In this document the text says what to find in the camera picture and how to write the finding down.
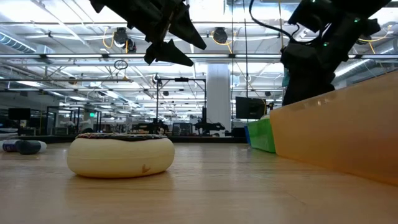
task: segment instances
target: wooden tabletop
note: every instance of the wooden tabletop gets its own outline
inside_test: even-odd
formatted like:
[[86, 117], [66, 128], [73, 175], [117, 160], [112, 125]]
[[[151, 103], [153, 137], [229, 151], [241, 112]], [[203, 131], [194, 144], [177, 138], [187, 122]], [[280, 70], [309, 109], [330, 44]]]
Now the wooden tabletop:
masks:
[[68, 144], [0, 152], [0, 223], [397, 223], [398, 187], [248, 150], [176, 144], [173, 165], [136, 179], [87, 179]]

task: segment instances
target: ceiling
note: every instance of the ceiling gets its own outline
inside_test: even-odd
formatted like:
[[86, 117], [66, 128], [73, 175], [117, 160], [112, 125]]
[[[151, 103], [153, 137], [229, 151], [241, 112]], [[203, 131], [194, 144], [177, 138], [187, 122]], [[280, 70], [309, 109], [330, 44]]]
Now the ceiling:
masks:
[[[52, 49], [57, 54], [123, 54], [124, 50], [113, 45], [111, 48], [104, 46], [111, 45], [112, 33], [117, 27], [125, 27], [126, 21], [108, 8], [104, 8], [97, 14], [92, 8], [89, 0], [44, 0], [44, 8], [40, 8], [31, 0], [2, 0], [0, 1], [0, 32], [7, 33], [9, 36], [21, 41], [29, 47], [41, 49], [44, 46]], [[203, 37], [207, 48], [205, 50], [192, 47], [190, 44], [181, 41], [172, 35], [167, 35], [166, 39], [175, 41], [176, 46], [186, 54], [229, 54], [227, 45], [219, 45], [212, 38], [212, 31], [215, 27], [224, 27], [228, 34], [228, 41], [231, 42], [230, 48], [234, 54], [279, 54], [282, 44], [286, 44], [286, 37], [280, 38], [278, 33], [266, 29], [253, 23], [248, 14], [249, 1], [235, 1], [234, 8], [231, 7], [231, 0], [190, 0], [190, 17], [197, 31]], [[283, 29], [289, 33], [296, 31], [296, 26], [287, 24], [287, 20], [298, 5], [298, 1], [282, 1], [281, 15], [277, 1], [256, 1], [253, 8], [255, 18], [262, 20], [273, 26], [279, 26], [279, 17], [283, 20]], [[393, 38], [396, 37], [398, 26], [398, 10], [395, 7], [385, 7], [375, 13], [372, 18], [377, 18], [382, 30], [373, 36], [373, 39], [380, 39], [373, 43], [377, 54], [389, 54], [385, 49]], [[304, 27], [297, 32], [302, 40], [310, 40], [317, 35]], [[144, 36], [137, 29], [127, 30], [129, 37], [134, 40], [137, 46], [137, 53], [145, 53], [149, 44], [144, 40]], [[8, 46], [0, 44], [1, 54], [20, 54]], [[366, 45], [355, 45], [352, 54], [371, 54], [371, 48]], [[158, 74], [160, 78], [206, 78], [207, 65], [209, 63], [227, 63], [233, 73], [233, 83], [235, 91], [233, 96], [246, 96], [246, 72], [249, 74], [249, 83], [256, 91], [250, 91], [249, 96], [265, 97], [266, 90], [275, 90], [270, 100], [280, 101], [282, 90], [282, 79], [284, 77], [284, 68], [278, 60], [249, 60], [248, 70], [244, 61], [232, 62], [222, 61], [217, 58], [206, 60], [195, 60], [194, 67], [183, 65], [174, 65], [171, 63], [158, 62], [151, 66], [145, 64], [143, 59], [127, 59], [129, 64], [125, 70], [115, 70], [114, 63], [116, 59], [98, 60], [98, 59], [52, 59], [52, 64], [38, 62], [36, 60], [21, 59], [3, 59], [2, 68], [9, 70], [11, 67], [19, 69], [12, 72], [3, 72], [3, 78], [40, 78], [50, 75], [52, 79], [76, 77], [79, 79], [100, 79], [106, 81], [98, 82], [79, 82], [78, 85], [71, 85], [67, 82], [44, 82], [40, 85], [51, 89], [56, 88], [105, 88], [105, 89], [131, 89], [131, 91], [114, 91], [117, 94], [116, 99], [112, 96], [99, 96], [98, 91], [86, 91], [84, 94], [74, 92], [58, 91], [56, 93], [64, 96], [79, 96], [93, 102], [122, 103], [125, 100], [133, 103], [154, 103], [151, 99], [155, 92], [155, 86], [152, 78]], [[361, 61], [350, 61], [342, 63], [338, 70], [346, 69], [355, 63]], [[357, 67], [349, 69], [349, 72], [356, 70]], [[360, 79], [367, 75], [375, 75], [358, 71], [361, 74]], [[346, 73], [341, 73], [339, 82], [346, 82], [348, 85], [359, 80], [355, 75], [345, 77]], [[116, 81], [126, 77], [129, 82]], [[12, 87], [38, 88], [37, 86], [13, 83]], [[161, 98], [171, 99], [189, 99], [203, 98], [204, 92], [197, 83], [175, 83], [169, 82], [165, 87], [170, 89], [184, 89], [185, 91], [170, 91], [168, 96]], [[67, 98], [68, 102], [80, 102], [73, 98]], [[200, 105], [195, 102], [188, 102], [187, 105], [181, 105], [181, 108], [189, 110], [176, 110], [170, 105], [164, 105], [165, 113], [189, 114], [200, 112]], [[141, 109], [139, 114], [149, 113], [150, 110]]]

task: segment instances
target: monitor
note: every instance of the monitor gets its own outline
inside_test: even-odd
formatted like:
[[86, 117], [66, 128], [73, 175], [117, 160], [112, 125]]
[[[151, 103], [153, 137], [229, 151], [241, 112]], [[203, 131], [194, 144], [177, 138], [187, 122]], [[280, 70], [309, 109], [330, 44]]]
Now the monitor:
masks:
[[30, 108], [8, 108], [8, 119], [29, 120]]
[[236, 118], [238, 119], [260, 119], [267, 113], [266, 106], [262, 99], [246, 97], [236, 97], [235, 99]]

